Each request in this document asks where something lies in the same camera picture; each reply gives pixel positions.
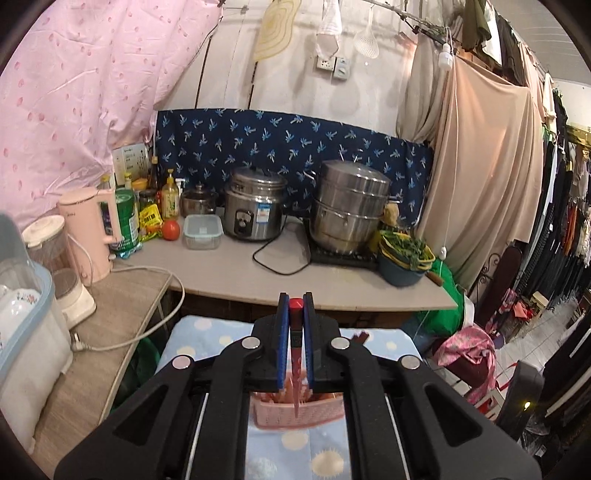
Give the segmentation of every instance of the pink electric kettle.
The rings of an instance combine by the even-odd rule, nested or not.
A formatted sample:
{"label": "pink electric kettle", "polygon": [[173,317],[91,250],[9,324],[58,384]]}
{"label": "pink electric kettle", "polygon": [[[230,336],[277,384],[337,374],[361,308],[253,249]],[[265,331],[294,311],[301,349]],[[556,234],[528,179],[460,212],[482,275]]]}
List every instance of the pink electric kettle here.
{"label": "pink electric kettle", "polygon": [[[100,211],[103,202],[109,206],[112,235],[105,232]],[[73,237],[70,252],[74,265],[80,270],[82,283],[89,286],[105,278],[112,266],[107,244],[122,239],[115,191],[93,187],[72,190],[61,196],[57,206],[60,215],[66,219],[68,233]]]}

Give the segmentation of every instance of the red cap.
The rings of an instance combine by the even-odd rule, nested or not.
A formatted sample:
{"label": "red cap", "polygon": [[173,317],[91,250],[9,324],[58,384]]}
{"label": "red cap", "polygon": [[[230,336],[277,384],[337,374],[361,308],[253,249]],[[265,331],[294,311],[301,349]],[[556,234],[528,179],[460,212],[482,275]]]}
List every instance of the red cap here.
{"label": "red cap", "polygon": [[304,299],[290,299],[290,310],[301,310],[304,308]]}

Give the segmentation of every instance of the black power cord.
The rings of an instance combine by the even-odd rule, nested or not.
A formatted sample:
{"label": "black power cord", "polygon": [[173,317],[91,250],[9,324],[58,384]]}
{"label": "black power cord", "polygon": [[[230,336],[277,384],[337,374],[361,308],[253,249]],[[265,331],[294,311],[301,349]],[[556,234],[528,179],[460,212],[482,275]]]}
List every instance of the black power cord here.
{"label": "black power cord", "polygon": [[260,253],[261,251],[263,251],[265,248],[267,248],[269,245],[271,245],[271,244],[272,244],[272,243],[273,243],[275,240],[277,240],[277,239],[278,239],[278,238],[281,236],[281,234],[283,233],[283,230],[285,229],[285,226],[286,226],[286,224],[287,224],[287,218],[288,218],[289,216],[293,216],[294,218],[297,218],[297,219],[301,220],[301,217],[294,216],[294,215],[286,215],[286,216],[285,216],[285,219],[283,220],[283,225],[281,225],[281,229],[279,230],[279,233],[277,234],[277,236],[276,236],[276,237],[273,237],[273,238],[271,238],[271,240],[267,241],[267,243],[265,243],[265,245],[263,245],[262,247],[260,247],[260,248],[259,248],[259,249],[258,249],[256,252],[254,252],[254,253],[252,254],[252,260],[253,260],[253,262],[254,262],[254,263],[256,263],[256,264],[258,264],[258,265],[262,266],[263,268],[266,268],[267,270],[269,270],[269,271],[273,272],[274,274],[281,275],[281,276],[283,276],[283,277],[290,277],[291,275],[295,275],[296,273],[299,273],[299,272],[301,272],[302,270],[304,270],[305,268],[307,268],[307,267],[308,267],[308,266],[309,266],[309,265],[312,263],[311,257],[310,257],[310,258],[308,258],[308,263],[307,263],[306,265],[304,265],[304,266],[302,266],[302,267],[298,268],[297,270],[294,270],[293,272],[287,272],[287,273],[285,273],[285,272],[279,272],[279,271],[275,270],[274,268],[271,268],[271,267],[269,267],[268,265],[265,265],[265,264],[264,264],[264,263],[262,263],[261,261],[258,261],[258,260],[256,259],[256,255],[257,255],[258,253]]}

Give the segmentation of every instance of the blue gripper pad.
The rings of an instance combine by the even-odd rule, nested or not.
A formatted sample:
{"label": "blue gripper pad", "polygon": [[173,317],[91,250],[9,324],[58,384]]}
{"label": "blue gripper pad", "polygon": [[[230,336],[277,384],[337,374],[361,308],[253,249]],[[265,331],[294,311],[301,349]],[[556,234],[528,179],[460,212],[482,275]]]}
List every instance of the blue gripper pad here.
{"label": "blue gripper pad", "polygon": [[279,346],[277,348],[277,388],[282,390],[285,384],[285,372],[287,370],[287,342],[290,332],[290,298],[282,293],[277,307],[277,315],[281,319]]}
{"label": "blue gripper pad", "polygon": [[310,328],[310,312],[304,300],[304,353],[306,355],[306,376],[309,389],[314,388],[314,362],[312,357],[312,329]]}

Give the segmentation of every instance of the cooking oil bottle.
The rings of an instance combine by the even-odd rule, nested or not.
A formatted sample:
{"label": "cooking oil bottle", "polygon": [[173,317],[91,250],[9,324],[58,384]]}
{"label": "cooking oil bottle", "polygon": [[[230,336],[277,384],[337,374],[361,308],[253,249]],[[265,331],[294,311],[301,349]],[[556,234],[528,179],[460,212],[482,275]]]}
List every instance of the cooking oil bottle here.
{"label": "cooking oil bottle", "polygon": [[166,185],[162,187],[162,219],[176,220],[180,208],[180,193],[173,178],[174,170],[168,170]]}

